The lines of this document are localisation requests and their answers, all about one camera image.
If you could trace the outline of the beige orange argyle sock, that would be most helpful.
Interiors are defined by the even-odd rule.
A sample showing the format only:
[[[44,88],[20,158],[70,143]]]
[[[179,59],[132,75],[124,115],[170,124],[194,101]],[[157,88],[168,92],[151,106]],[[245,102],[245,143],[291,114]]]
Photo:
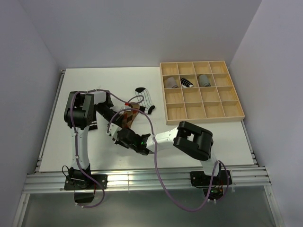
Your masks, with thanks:
[[[140,105],[136,103],[126,103],[122,108],[121,112],[117,115],[115,122],[123,128],[131,128],[131,125],[135,118],[138,115],[138,111],[134,109],[140,110]]]

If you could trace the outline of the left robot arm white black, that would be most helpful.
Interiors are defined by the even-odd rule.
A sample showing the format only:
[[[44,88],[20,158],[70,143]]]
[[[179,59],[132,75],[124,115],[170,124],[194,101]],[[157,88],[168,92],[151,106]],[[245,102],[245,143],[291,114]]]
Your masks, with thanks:
[[[92,90],[89,92],[72,91],[64,111],[64,121],[71,130],[72,162],[69,168],[69,180],[82,189],[92,184],[90,161],[88,157],[88,132],[99,112],[109,121],[115,112],[111,109],[113,103],[107,90]]]

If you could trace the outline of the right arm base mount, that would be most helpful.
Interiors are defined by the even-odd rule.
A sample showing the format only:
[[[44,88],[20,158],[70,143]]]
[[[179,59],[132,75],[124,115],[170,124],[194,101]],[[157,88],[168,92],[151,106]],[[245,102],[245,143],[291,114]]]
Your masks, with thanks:
[[[191,185],[195,188],[202,189],[204,196],[207,195],[211,177],[204,174],[204,171],[190,172]],[[220,170],[217,176],[214,176],[211,186],[211,191],[208,196],[209,200],[218,200],[224,195],[224,186],[232,185],[232,177],[229,170],[226,172]]]

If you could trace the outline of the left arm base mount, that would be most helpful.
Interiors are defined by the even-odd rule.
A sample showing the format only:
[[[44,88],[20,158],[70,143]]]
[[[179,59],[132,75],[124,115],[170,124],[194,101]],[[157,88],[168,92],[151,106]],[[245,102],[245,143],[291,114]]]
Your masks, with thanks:
[[[78,205],[88,205],[93,202],[96,190],[105,190],[108,183],[108,175],[92,175],[90,165],[83,169],[83,172],[73,167],[62,166],[62,173],[65,176],[64,190],[74,191],[74,201]]]

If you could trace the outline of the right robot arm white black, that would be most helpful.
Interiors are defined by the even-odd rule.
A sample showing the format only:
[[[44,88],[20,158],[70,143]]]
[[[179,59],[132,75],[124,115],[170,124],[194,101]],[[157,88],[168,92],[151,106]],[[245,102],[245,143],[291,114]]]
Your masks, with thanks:
[[[222,177],[220,165],[216,163],[218,159],[211,153],[212,132],[192,123],[181,121],[178,127],[156,135],[139,135],[129,128],[121,129],[116,131],[113,140],[115,144],[144,156],[175,147],[201,162],[209,184],[216,184]]]

